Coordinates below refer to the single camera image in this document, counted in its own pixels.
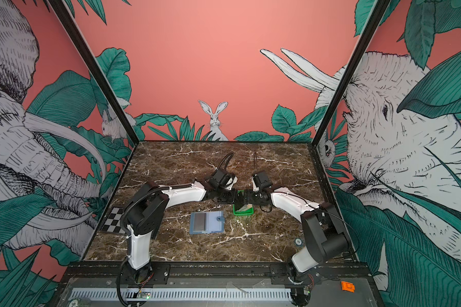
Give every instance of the white rodent illustration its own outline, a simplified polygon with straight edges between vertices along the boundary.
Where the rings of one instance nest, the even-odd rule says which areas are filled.
[[[125,114],[130,125],[135,126],[136,120],[131,115],[126,113],[124,110],[125,107],[130,105],[130,103],[126,99],[123,99],[120,97],[117,97],[117,101],[119,105],[122,107],[123,113]],[[114,110],[111,107],[111,105],[108,104],[108,112],[104,110],[102,118],[103,118],[103,123],[102,123],[103,135],[105,137],[109,136],[112,139],[127,138],[126,130],[125,128],[123,128],[121,121],[117,117],[116,113],[114,113]]]
[[[210,134],[214,135],[212,140],[228,140],[226,136],[220,131],[220,120],[219,120],[219,113],[221,113],[228,105],[227,101],[221,102],[217,109],[215,110],[215,113],[212,112],[212,108],[205,103],[204,101],[199,100],[198,101],[200,105],[202,106],[202,109],[205,113],[210,115]]]
[[[275,54],[261,52],[295,83],[320,93],[315,108],[329,105],[344,67],[330,77],[305,58],[282,49],[305,76]],[[350,109],[343,116],[354,181],[340,188],[356,195],[364,205],[389,209],[400,217],[407,213],[437,247],[461,262],[460,232],[427,209],[392,193],[372,175],[392,188],[461,212],[461,188],[430,153],[461,179],[460,122],[454,115],[430,119],[409,110],[396,113],[403,98],[428,72],[429,68],[422,70],[410,56],[364,54],[343,97]]]

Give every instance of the pink wall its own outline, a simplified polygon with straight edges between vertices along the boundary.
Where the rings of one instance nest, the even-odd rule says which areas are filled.
[[[288,80],[260,49],[281,54],[286,48],[333,75],[358,38],[354,1],[130,3],[105,2],[105,25],[90,7],[87,15],[73,2],[75,21],[96,56],[111,47],[127,52],[132,105],[125,111],[189,116],[197,128],[205,124],[205,133],[209,116],[197,101],[214,111],[227,101],[219,119],[229,140],[253,130],[280,134],[271,125],[279,104],[298,120],[314,108],[318,94]],[[143,131],[146,139],[162,139]]]

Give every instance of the plant illustration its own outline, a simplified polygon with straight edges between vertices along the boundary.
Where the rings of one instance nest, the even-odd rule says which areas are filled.
[[[304,132],[322,120],[326,109],[327,107],[317,108],[297,123],[294,111],[278,105],[271,117],[271,124],[277,132],[289,135],[287,142],[312,142],[311,132]],[[269,135],[263,131],[251,131],[238,136],[235,140],[242,142],[283,142],[285,138],[281,135]]]

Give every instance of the black metal frame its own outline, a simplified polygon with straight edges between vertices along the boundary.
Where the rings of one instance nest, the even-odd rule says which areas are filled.
[[[119,273],[121,261],[81,261],[71,263],[63,275],[53,298],[47,304],[48,307],[55,307],[68,282],[72,278],[111,278],[112,286]],[[272,284],[282,284],[285,288],[303,288],[304,285],[295,285],[284,277],[273,277],[273,274],[283,274],[287,271],[285,262],[188,262],[188,261],[153,261],[154,276],[160,270],[158,276],[161,278],[152,284],[166,284],[167,279],[177,278],[270,278]],[[381,295],[375,285],[374,278],[365,263],[326,263],[318,266],[318,272],[323,276],[321,280],[363,278],[367,279],[376,303],[384,307]],[[129,284],[130,287],[138,287],[136,284]]]

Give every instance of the rabbit ear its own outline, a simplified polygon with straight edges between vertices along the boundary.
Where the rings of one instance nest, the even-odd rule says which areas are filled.
[[[108,121],[108,113],[106,113],[106,110],[103,111],[103,121]]]
[[[208,115],[212,115],[212,114],[213,114],[212,108],[211,108],[208,104],[206,104],[205,102],[203,102],[203,101],[201,101],[201,100],[199,100],[198,102],[199,102],[200,105],[202,106],[202,109],[203,109],[203,111],[204,111],[205,113],[207,113]]]
[[[217,110],[215,111],[215,114],[221,113],[225,108],[227,108],[227,105],[227,101],[220,103],[220,105],[217,107]]]

